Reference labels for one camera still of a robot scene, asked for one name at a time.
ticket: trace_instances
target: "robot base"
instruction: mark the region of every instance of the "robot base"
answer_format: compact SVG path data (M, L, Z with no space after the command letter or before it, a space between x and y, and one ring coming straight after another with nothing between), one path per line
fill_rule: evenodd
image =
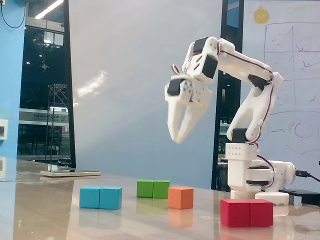
M255 195L255 199L264 199L276 205L289 204L289 194L284 192L258 192Z
M276 205L288 205L289 194L284 192L240 192L231 190L231 199L264 199Z

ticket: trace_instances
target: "yellow circle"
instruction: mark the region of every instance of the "yellow circle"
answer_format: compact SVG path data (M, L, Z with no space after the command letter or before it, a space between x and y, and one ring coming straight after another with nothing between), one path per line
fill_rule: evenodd
M254 21L257 24L266 24L270 18L269 12L262 6L254 12Z

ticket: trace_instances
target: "ceiling light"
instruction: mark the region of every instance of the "ceiling light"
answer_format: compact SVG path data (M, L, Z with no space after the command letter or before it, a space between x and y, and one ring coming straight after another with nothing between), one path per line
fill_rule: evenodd
M57 0L56 2L54 2L53 4L51 4L50 6L48 6L48 8L46 8L45 10L43 10L42 12L40 12L37 16L35 16L35 19L42 19L45 15L47 15L48 13L50 13L52 10L54 10L56 7L58 7L60 4L62 4L64 2L64 0Z

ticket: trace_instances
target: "black cable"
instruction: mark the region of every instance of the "black cable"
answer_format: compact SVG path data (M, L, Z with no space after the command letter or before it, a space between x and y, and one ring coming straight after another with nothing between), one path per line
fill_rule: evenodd
M19 26L11 26L9 23L7 23L7 21L5 20L5 17L4 17L4 12L3 12L3 10L2 10L2 3L3 3L3 2L4 2L3 0L0 0L1 15L2 15L3 21L5 22L5 24L6 24L8 27L10 27L10 28L12 28L12 29L18 29L18 28L20 28L20 27L22 26L22 24L24 24L24 21L25 21L25 18L26 18L27 2L25 2L25 4L24 4L24 15L23 15L22 22L21 22L21 24L20 24Z
M310 177L310 178L313 178L314 180L320 182L320 179L319 179L319 178L311 175L311 174L308 173L307 171L296 170L296 171L295 171L295 175L296 175L297 177L302 177L302 178L308 178L308 177Z
M314 180L320 182L320 179L319 178L316 178L315 176L312 176L311 174L309 174L309 177L313 178Z

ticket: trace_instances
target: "robotic arm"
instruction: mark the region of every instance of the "robotic arm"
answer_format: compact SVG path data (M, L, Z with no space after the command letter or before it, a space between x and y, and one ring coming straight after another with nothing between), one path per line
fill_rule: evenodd
M182 66L183 72L175 65L172 69L176 75L165 86L165 100L169 107L167 124L172 140L179 144L206 113L212 98L208 84L213 83L217 70L253 84L228 129L229 140L233 138L233 129L243 129L248 123L247 141L253 143L260 137L283 82L280 74L272 73L268 65L235 51L231 42L215 37L191 43Z
M231 42L215 37L191 43L182 69L172 66L175 75L164 91L172 140L182 143L206 113L213 95L208 84L213 83L218 70L251 83L251 91L226 134L231 141L226 144L231 198L260 198L262 194L275 204L288 204L289 195L278 190L292 183L295 166L290 162L271 163L257 156L256 144L284 81L281 75L272 72L268 65L235 51ZM268 193L261 192L262 188L265 192L272 191L271 195L266 196Z

